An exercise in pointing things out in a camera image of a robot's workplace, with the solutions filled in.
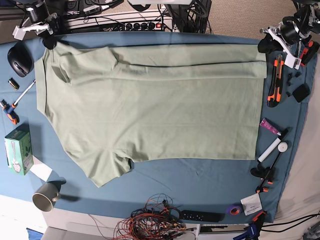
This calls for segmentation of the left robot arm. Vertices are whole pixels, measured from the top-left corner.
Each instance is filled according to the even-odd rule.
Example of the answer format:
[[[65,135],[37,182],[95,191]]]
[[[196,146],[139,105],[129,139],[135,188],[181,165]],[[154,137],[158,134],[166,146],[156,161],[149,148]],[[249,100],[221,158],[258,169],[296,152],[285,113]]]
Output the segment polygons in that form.
[[[276,26],[262,28],[265,37],[258,44],[260,53],[284,51],[296,45],[293,54],[305,66],[318,52],[320,44],[311,40],[311,33],[320,33],[320,2],[318,0],[294,0],[296,13],[285,16]]]

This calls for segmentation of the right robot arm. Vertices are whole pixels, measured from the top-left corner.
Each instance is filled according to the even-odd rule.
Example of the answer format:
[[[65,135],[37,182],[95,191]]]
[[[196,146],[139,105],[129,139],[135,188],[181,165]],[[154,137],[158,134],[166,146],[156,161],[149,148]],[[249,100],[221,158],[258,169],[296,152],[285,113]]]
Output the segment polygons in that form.
[[[57,13],[49,13],[47,4],[44,0],[37,0],[33,3],[28,3],[24,7],[24,12],[30,20],[31,25],[21,26],[22,32],[35,32],[37,36],[42,38],[43,45],[53,50],[57,45],[55,38]]]

